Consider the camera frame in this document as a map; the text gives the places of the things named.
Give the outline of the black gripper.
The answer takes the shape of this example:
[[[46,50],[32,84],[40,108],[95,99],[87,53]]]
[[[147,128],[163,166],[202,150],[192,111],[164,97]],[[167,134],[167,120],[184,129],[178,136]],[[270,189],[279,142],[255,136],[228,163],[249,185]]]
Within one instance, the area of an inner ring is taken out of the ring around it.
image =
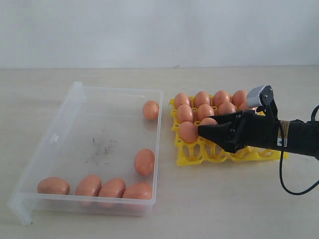
[[[235,139],[234,123],[244,122],[242,136],[244,145],[281,150],[287,148],[287,122],[278,119],[278,109],[274,100],[266,106],[260,107],[264,115],[254,110],[238,111],[230,114],[210,116],[217,121],[216,125],[200,125],[198,135],[219,145],[224,151],[235,153],[237,140]]]

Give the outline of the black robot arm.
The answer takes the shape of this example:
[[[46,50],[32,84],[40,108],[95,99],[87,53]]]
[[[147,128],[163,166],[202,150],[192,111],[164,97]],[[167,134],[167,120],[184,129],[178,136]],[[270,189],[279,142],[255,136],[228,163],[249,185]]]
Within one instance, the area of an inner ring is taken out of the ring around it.
[[[213,116],[217,124],[200,125],[198,135],[230,153],[253,146],[318,158],[318,107],[315,107],[308,122],[279,120],[275,110],[275,103],[271,103],[265,108],[264,116],[254,110]]]

